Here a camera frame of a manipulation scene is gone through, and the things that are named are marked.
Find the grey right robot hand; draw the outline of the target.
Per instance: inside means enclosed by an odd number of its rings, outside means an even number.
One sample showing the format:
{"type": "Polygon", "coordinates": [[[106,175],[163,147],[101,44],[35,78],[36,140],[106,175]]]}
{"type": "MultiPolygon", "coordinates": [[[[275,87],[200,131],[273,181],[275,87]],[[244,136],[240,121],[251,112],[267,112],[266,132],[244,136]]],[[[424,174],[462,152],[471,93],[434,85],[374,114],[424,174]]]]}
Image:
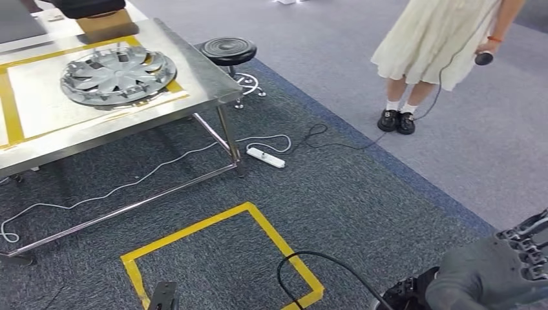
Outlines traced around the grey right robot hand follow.
{"type": "Polygon", "coordinates": [[[447,252],[425,299],[431,309],[516,309],[547,299],[547,211],[447,252]]]}

